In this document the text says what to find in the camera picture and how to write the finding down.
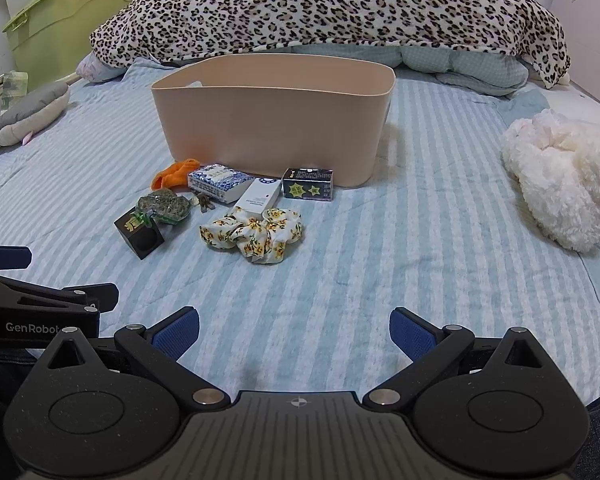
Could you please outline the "black cube box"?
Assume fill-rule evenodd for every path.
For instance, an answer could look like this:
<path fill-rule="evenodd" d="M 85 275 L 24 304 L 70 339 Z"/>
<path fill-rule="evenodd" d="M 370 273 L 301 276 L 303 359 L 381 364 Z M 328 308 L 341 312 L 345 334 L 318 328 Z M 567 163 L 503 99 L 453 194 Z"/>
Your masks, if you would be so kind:
<path fill-rule="evenodd" d="M 152 219 L 143 220 L 134 208 L 117 218 L 114 226 L 140 260 L 144 260 L 164 242 L 157 223 Z"/>

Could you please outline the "bag of dried herbs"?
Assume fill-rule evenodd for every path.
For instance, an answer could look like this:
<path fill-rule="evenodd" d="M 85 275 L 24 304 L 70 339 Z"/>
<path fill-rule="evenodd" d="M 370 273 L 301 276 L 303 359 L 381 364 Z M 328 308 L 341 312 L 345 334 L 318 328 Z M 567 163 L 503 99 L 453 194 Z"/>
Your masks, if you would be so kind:
<path fill-rule="evenodd" d="M 192 210 L 192 203 L 170 188 L 159 188 L 142 196 L 135 206 L 135 217 L 146 224 L 155 221 L 175 226 L 184 221 Z"/>

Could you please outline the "orange cloth pouch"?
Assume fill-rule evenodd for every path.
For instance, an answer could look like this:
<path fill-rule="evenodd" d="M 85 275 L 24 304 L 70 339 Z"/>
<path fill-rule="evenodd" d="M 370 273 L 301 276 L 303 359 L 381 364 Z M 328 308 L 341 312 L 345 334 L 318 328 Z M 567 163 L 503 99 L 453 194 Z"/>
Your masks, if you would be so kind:
<path fill-rule="evenodd" d="M 194 158 L 188 158 L 182 162 L 174 162 L 165 170 L 161 170 L 151 181 L 151 189 L 153 191 L 160 188 L 187 188 L 188 175 L 200 168 L 200 162 Z"/>

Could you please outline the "sunflower print scrunchie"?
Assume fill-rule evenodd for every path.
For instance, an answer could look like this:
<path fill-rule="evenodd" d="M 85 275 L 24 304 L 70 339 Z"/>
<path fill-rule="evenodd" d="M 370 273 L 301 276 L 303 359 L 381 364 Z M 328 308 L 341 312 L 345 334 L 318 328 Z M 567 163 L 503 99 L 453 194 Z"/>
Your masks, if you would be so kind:
<path fill-rule="evenodd" d="M 284 260 L 289 245 L 302 239 L 301 214 L 268 208 L 261 217 L 235 206 L 228 214 L 199 227 L 201 239 L 216 250 L 237 249 L 251 263 L 275 264 Z"/>

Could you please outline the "blue white porcelain-pattern box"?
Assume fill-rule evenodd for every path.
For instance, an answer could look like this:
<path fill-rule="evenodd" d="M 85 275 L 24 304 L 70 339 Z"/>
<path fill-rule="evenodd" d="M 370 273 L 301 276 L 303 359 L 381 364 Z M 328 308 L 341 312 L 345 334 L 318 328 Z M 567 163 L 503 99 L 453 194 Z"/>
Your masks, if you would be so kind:
<path fill-rule="evenodd" d="M 237 202 L 255 179 L 251 174 L 221 165 L 210 164 L 191 171 L 188 186 L 218 202 L 228 205 Z"/>

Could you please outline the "white slim box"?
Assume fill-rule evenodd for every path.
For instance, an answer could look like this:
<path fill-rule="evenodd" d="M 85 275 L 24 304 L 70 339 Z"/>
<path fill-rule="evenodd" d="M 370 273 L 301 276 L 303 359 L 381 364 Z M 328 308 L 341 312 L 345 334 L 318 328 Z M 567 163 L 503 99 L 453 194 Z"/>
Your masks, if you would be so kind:
<path fill-rule="evenodd" d="M 250 216 L 261 218 L 263 211 L 275 205 L 279 192 L 279 179 L 260 177 L 251 182 L 235 206 Z"/>

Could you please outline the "dark blue star box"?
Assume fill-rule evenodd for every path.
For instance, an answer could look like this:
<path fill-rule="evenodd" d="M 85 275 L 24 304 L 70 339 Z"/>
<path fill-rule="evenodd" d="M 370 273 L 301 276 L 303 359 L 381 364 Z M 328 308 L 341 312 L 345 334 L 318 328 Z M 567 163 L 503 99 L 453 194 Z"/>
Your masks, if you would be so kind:
<path fill-rule="evenodd" d="M 292 200 L 330 202 L 334 196 L 334 172 L 321 168 L 288 168 L 282 177 L 282 193 Z"/>

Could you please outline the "striped blue bed sheet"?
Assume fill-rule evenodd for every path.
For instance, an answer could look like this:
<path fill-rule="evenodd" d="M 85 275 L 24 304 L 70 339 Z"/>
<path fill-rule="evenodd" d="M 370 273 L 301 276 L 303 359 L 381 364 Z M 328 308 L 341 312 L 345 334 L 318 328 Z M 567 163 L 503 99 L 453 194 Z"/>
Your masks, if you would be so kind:
<path fill-rule="evenodd" d="M 483 337 L 526 326 L 583 400 L 600 396 L 600 247 L 566 252 L 536 228 L 501 161 L 506 101 L 404 70 L 372 177 L 291 202 L 304 235 L 283 262 L 210 249 L 200 211 L 140 259 L 114 224 L 172 162 L 151 95 L 163 75 L 79 82 L 52 128 L 0 151 L 0 245 L 32 252 L 20 280 L 116 284 L 107 336 L 196 308 L 182 362 L 228 392 L 366 392 L 404 367 L 388 333 L 402 306 Z"/>

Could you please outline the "grey white plush cushion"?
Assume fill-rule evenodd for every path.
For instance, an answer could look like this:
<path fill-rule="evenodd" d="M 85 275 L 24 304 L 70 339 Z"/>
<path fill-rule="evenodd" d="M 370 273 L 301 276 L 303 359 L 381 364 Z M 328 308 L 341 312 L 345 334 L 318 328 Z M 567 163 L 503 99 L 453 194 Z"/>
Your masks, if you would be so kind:
<path fill-rule="evenodd" d="M 0 148 L 23 144 L 49 127 L 67 108 L 70 86 L 54 81 L 28 93 L 0 117 Z"/>

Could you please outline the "pink floral pillow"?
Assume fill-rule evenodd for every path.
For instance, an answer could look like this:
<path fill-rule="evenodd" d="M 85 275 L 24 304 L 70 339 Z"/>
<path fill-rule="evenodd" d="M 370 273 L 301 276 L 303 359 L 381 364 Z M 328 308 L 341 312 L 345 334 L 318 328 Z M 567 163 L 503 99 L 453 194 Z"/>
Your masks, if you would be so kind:
<path fill-rule="evenodd" d="M 126 67 L 111 67 L 100 62 L 94 52 L 90 52 L 76 66 L 76 74 L 91 84 L 102 84 L 122 76 L 125 72 Z"/>

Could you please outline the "green plastic storage bin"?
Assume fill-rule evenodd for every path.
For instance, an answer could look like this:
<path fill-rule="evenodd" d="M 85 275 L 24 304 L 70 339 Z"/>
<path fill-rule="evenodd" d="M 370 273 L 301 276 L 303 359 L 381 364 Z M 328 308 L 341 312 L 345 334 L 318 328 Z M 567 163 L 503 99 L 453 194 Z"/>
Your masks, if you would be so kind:
<path fill-rule="evenodd" d="M 90 35 L 131 0 L 32 0 L 3 28 L 30 91 L 71 75 L 91 51 Z"/>

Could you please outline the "white fluffy plush toy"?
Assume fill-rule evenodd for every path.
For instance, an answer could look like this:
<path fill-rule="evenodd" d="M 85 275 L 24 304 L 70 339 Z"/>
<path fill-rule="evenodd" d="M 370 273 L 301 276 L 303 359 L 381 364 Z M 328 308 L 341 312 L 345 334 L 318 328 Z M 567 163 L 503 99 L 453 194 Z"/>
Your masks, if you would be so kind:
<path fill-rule="evenodd" d="M 574 252 L 600 242 L 600 125 L 547 108 L 508 127 L 502 159 L 543 234 Z"/>

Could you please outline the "beige plastic storage basket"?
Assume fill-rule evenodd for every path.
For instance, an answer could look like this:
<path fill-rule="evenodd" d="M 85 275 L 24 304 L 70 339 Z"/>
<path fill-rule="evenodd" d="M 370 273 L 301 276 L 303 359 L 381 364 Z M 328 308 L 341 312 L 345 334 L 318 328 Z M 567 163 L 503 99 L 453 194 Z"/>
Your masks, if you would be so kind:
<path fill-rule="evenodd" d="M 357 188 L 372 176 L 395 84 L 378 63 L 258 53 L 184 66 L 151 92 L 176 160 L 274 178 L 329 169 L 336 185 Z"/>

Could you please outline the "green quilted duvet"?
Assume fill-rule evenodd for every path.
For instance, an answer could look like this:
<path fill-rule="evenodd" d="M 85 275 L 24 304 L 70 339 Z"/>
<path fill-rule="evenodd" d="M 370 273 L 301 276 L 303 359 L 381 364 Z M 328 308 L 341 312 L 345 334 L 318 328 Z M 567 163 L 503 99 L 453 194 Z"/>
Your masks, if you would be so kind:
<path fill-rule="evenodd" d="M 442 84 L 468 88 L 487 96 L 509 96 L 522 88 L 529 77 L 528 68 L 516 58 L 495 53 L 347 44 L 295 46 L 274 49 L 274 52 L 355 58 L 392 68 L 403 64 L 414 72 L 434 76 Z"/>

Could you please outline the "leopard print blanket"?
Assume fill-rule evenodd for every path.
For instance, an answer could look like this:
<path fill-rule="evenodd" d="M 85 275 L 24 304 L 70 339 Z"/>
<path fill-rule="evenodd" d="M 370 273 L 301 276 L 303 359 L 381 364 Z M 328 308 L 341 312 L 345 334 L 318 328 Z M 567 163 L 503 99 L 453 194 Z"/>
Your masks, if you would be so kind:
<path fill-rule="evenodd" d="M 562 23 L 536 0 L 132 0 L 90 44 L 112 68 L 314 44 L 504 54 L 546 88 L 571 65 Z"/>

